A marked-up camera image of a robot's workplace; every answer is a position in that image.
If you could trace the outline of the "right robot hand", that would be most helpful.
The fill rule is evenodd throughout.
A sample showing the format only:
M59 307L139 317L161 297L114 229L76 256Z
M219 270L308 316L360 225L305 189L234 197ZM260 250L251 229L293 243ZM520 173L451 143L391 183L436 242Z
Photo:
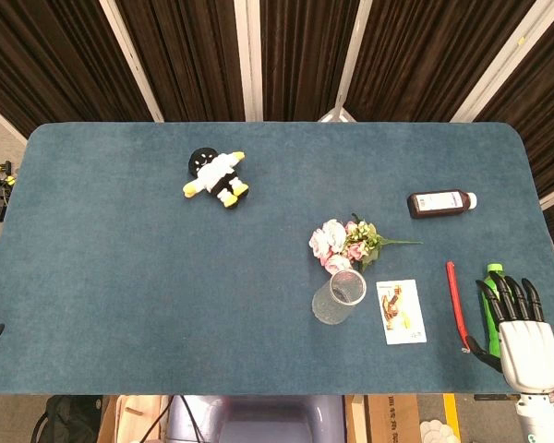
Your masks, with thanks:
M477 280L487 300L500 354L483 349L467 334L465 343L482 363L503 374L507 384L523 394L549 394L554 391L554 333L544 317L536 287L528 279L516 281L492 270L495 286Z

